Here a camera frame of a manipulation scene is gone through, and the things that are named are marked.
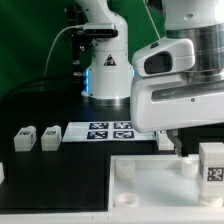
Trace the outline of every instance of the white plastic part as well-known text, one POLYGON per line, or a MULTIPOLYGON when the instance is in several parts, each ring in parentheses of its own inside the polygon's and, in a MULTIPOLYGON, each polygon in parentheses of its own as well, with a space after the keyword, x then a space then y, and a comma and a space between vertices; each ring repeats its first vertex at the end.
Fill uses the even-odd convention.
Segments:
POLYGON ((165 0, 166 29, 192 29, 224 23, 223 0, 165 0))
POLYGON ((224 144, 200 143, 198 185, 203 198, 224 196, 224 144))
POLYGON ((114 204, 115 207, 136 208, 139 206, 139 198, 135 194, 124 193, 115 198, 114 204))
POLYGON ((180 87, 181 90, 181 87, 187 85, 189 84, 185 74, 148 79, 134 77, 130 104, 133 128, 143 133, 222 123, 224 113, 220 108, 224 108, 223 92, 218 95, 204 93, 178 97, 177 89, 164 100, 153 98, 155 91, 176 87, 180 87))
POLYGON ((135 176, 135 161, 121 158, 116 161, 116 176, 120 179, 131 179, 135 176))
POLYGON ((14 137, 15 151, 28 152, 31 151, 36 142, 36 128, 29 126, 21 128, 17 135, 14 137))
POLYGON ((186 178, 197 178, 198 161, 191 158, 183 158, 181 173, 186 178))
MULTIPOLYGON (((181 175, 182 159, 178 156, 130 156, 136 162, 135 177, 131 181, 116 178, 115 167, 119 158, 122 156, 111 159, 109 222, 224 223, 223 207, 211 208, 198 204, 200 192, 197 180, 181 175), (124 192, 139 198, 137 208, 115 206, 114 199, 124 192)), ((198 155, 190 155, 190 158, 198 161, 198 155)))
POLYGON ((222 197, 202 197, 198 196, 198 205, 203 207, 221 208, 223 206, 222 197))
POLYGON ((47 128, 41 137, 42 151, 57 151, 61 140, 61 127, 47 128))
POLYGON ((160 151, 174 150, 174 144, 167 137, 166 131, 157 131, 156 141, 160 151))
POLYGON ((128 61, 128 26, 126 21, 108 8, 107 0, 77 0, 89 23, 113 23, 118 31, 115 38, 93 41, 92 63, 87 69, 85 97, 116 100, 130 97, 133 67, 128 61))
POLYGON ((172 74, 186 71, 193 67, 195 63, 194 45, 189 39, 169 39, 162 38, 157 41, 158 46, 152 45, 144 47, 134 54, 132 63, 137 74, 141 77, 153 77, 164 74, 172 74), (168 72, 147 74, 145 71, 145 61, 161 52, 169 52, 172 58, 172 68, 168 72))

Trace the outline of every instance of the blue light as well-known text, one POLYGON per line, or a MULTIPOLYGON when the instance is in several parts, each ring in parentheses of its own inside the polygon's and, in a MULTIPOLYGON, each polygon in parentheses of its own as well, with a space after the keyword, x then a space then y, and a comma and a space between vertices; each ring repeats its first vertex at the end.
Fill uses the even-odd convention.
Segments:
POLYGON ((86 92, 89 93, 89 70, 86 69, 86 92))
POLYGON ((134 69, 132 71, 132 75, 133 75, 133 77, 135 77, 135 75, 136 75, 136 71, 134 69))

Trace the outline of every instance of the small white block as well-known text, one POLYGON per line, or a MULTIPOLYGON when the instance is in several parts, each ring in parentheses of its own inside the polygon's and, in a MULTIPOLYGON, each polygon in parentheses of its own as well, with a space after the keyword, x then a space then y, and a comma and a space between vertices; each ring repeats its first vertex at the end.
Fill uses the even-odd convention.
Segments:
POLYGON ((198 185, 201 196, 224 195, 224 144, 201 143, 199 146, 198 185))
POLYGON ((116 176, 120 179, 131 179, 135 176, 135 160, 121 158, 116 160, 116 176))
POLYGON ((42 151, 57 151, 61 139, 61 127, 47 128, 41 137, 42 151))
POLYGON ((17 135, 14 137, 15 151, 28 152, 31 151, 34 143, 36 142, 36 128, 29 126, 21 128, 17 135))
POLYGON ((166 131, 157 131, 156 141, 160 151, 174 150, 174 145, 167 137, 166 131))
POLYGON ((217 143, 200 143, 199 157, 205 166, 224 166, 224 144, 217 143))

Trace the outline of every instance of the white cube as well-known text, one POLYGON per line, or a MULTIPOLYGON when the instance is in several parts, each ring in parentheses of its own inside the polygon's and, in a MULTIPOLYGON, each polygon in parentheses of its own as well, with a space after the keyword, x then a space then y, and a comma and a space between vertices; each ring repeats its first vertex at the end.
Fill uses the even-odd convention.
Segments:
POLYGON ((18 134, 14 137, 15 151, 28 152, 31 151, 36 142, 36 128, 29 126, 21 128, 18 134))
POLYGON ((156 132, 156 141, 160 151, 171 151, 174 150, 174 144, 167 137, 166 131, 156 132))
POLYGON ((57 151, 61 139, 61 128, 59 126, 47 128, 41 137, 42 151, 57 151))
POLYGON ((200 144, 198 185, 202 197, 219 197, 224 195, 223 143, 200 144))

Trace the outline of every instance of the cable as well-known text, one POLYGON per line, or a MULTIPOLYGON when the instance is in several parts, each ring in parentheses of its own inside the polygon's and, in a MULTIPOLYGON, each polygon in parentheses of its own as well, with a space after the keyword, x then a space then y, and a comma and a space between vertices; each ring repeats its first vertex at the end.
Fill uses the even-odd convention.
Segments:
POLYGON ((154 21, 153 21, 152 15, 151 15, 151 13, 150 13, 148 7, 146 6, 146 3, 147 3, 147 1, 143 0, 143 4, 145 5, 146 11, 147 11, 148 16, 149 16, 149 19, 150 19, 150 21, 151 21, 151 23, 152 23, 152 26, 153 26, 153 28, 154 28, 154 31, 155 31, 155 33, 156 33, 158 39, 160 40, 161 37, 160 37, 159 32, 158 32, 158 30, 157 30, 157 28, 156 28, 156 25, 155 25, 155 23, 154 23, 154 21))
POLYGON ((47 70, 48 70, 48 66, 49 66, 49 61, 51 59, 51 55, 52 55, 52 51, 54 50, 54 47, 58 41, 58 39, 60 38, 60 36, 66 31, 66 30, 71 30, 71 29, 79 29, 79 28, 83 28, 83 25, 77 25, 77 26, 69 26, 69 27, 66 27, 64 28, 62 31, 60 31, 58 33, 58 35, 55 37, 52 45, 51 45, 51 48, 50 48, 50 51, 48 53, 48 57, 47 57, 47 61, 46 61, 46 65, 45 65, 45 69, 44 69, 44 75, 43 77, 45 77, 47 75, 47 70))
MULTIPOLYGON (((28 88, 37 88, 37 87, 42 87, 42 86, 61 86, 61 85, 67 85, 67 84, 73 84, 75 82, 60 82, 60 83, 51 83, 51 84, 40 84, 40 85, 32 85, 32 86, 24 86, 21 89, 18 89, 16 92, 23 90, 23 89, 28 89, 28 88)), ((2 104, 3 102, 5 102, 10 96, 12 96, 15 92, 11 93, 10 95, 7 96, 7 98, 5 98, 4 100, 2 100, 0 102, 0 104, 2 104)))
POLYGON ((37 83, 37 82, 43 82, 43 81, 48 81, 48 80, 55 80, 55 79, 62 79, 62 78, 71 78, 73 76, 71 75, 60 75, 60 76, 53 76, 53 77, 41 77, 41 78, 37 78, 37 79, 33 79, 27 82, 24 82, 16 87, 14 87, 13 89, 11 89, 1 100, 0 100, 0 104, 2 104, 4 101, 6 101, 11 95, 13 95, 15 92, 18 92, 20 90, 22 90, 23 88, 27 88, 29 87, 29 85, 32 85, 33 83, 37 83))

